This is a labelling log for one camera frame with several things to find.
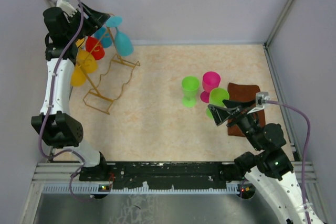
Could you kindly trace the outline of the teal wine glass rear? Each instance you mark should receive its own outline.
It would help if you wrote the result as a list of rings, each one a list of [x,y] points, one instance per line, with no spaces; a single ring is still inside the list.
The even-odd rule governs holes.
[[[103,48],[109,48],[113,44],[110,34],[105,27],[101,27],[99,30],[97,30],[94,33],[94,37],[100,41]]]

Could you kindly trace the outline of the green wine glass front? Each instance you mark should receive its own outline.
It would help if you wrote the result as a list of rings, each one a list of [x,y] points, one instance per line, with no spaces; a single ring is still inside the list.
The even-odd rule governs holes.
[[[199,79],[195,76],[187,76],[182,82],[182,104],[185,107],[191,108],[196,104],[196,95],[200,87]]]

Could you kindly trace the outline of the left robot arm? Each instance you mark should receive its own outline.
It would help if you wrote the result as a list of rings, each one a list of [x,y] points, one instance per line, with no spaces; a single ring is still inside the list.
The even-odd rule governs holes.
[[[31,125],[38,133],[38,147],[43,144],[71,152],[98,180],[108,177],[109,167],[101,163],[101,153],[83,138],[82,124],[71,117],[69,98],[71,77],[75,70],[79,39],[93,35],[110,18],[80,3],[77,9],[66,12],[61,7],[50,7],[43,12],[48,33],[45,37],[47,86],[43,106]]]

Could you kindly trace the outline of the red wine glass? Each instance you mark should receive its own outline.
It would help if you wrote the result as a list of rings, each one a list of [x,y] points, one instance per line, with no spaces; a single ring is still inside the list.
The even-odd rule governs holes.
[[[87,52],[91,53],[95,60],[101,60],[105,56],[104,48],[101,42],[89,36],[85,42],[85,49]]]

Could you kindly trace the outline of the green wine glass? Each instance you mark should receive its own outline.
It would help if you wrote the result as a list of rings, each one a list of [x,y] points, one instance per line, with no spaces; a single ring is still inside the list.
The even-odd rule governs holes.
[[[195,76],[187,76],[182,82],[182,104],[185,107],[191,108],[196,104],[196,95],[200,87],[199,79]]]
[[[209,105],[225,106],[223,100],[229,100],[229,93],[223,88],[215,88],[209,94]]]

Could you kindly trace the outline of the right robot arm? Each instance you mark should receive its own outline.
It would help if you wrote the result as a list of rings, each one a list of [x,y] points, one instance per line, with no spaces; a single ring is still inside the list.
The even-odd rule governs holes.
[[[269,104],[282,105],[260,92],[249,102],[223,100],[223,106],[207,107],[217,126],[238,126],[258,155],[246,152],[234,160],[235,175],[248,180],[271,207],[280,223],[322,223],[310,206],[305,178],[297,180],[294,167],[282,147],[286,144],[280,124],[260,126],[254,114]]]

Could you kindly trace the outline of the orange wine glass rear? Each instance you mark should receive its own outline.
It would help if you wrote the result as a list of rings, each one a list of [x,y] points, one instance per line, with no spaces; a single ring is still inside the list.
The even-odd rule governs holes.
[[[76,41],[76,46],[78,48],[76,61],[79,66],[83,67],[86,73],[93,73],[97,70],[98,65],[93,55],[82,48],[84,42],[84,38]]]

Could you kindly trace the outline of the teal wine glass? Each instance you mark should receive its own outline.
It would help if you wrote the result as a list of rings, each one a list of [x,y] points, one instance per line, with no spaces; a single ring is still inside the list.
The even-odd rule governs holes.
[[[110,34],[105,27],[101,27],[99,30],[97,30],[94,33],[94,37],[100,41],[103,48],[109,48],[113,44]]]
[[[118,27],[119,25],[121,25],[121,23],[122,23],[121,17],[111,16],[106,21],[106,26],[109,28],[115,28],[116,34],[114,37],[114,45],[117,49],[118,54],[122,57],[126,57],[130,56],[133,53],[134,48],[129,36],[119,30]]]

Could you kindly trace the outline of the pink wine glass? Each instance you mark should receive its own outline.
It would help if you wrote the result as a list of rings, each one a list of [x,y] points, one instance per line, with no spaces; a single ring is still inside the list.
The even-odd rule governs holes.
[[[200,99],[204,103],[209,103],[210,92],[220,85],[221,77],[217,72],[208,71],[203,74],[202,77],[202,87],[203,92],[200,95]]]

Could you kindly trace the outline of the orange wine glass front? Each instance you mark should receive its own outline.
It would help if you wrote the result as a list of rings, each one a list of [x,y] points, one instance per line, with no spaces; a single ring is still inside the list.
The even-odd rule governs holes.
[[[75,66],[75,69],[72,73],[71,77],[71,85],[73,87],[79,87],[83,85],[86,82],[87,78],[85,74],[82,72],[81,68],[78,66]]]

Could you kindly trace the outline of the teal wine glass front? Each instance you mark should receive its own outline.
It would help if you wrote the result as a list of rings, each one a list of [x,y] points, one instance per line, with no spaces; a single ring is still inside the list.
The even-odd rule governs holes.
[[[109,28],[115,28],[116,34],[114,37],[114,45],[117,49],[118,54],[122,57],[126,57],[130,56],[133,53],[134,48],[129,36],[119,30],[118,27],[119,25],[121,25],[121,23],[122,23],[121,17],[111,16],[106,21],[106,26]]]

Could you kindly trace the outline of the orange wine glass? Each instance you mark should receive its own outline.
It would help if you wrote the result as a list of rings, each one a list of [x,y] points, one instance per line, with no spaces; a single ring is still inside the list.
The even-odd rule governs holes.
[[[84,38],[76,41],[76,46],[78,48],[76,61],[79,66],[83,67],[86,73],[93,73],[97,70],[98,65],[93,55],[82,48],[84,42]]]
[[[81,68],[78,66],[75,66],[75,69],[72,73],[71,77],[71,85],[73,87],[79,87],[83,85],[86,82],[87,78],[85,74],[82,72]]]

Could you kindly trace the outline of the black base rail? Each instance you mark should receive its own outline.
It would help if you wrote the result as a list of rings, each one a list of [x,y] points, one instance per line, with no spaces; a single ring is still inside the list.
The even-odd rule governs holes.
[[[113,189],[135,189],[147,183],[151,190],[225,189],[244,179],[243,171],[228,162],[107,162],[84,167],[81,182],[112,182]]]

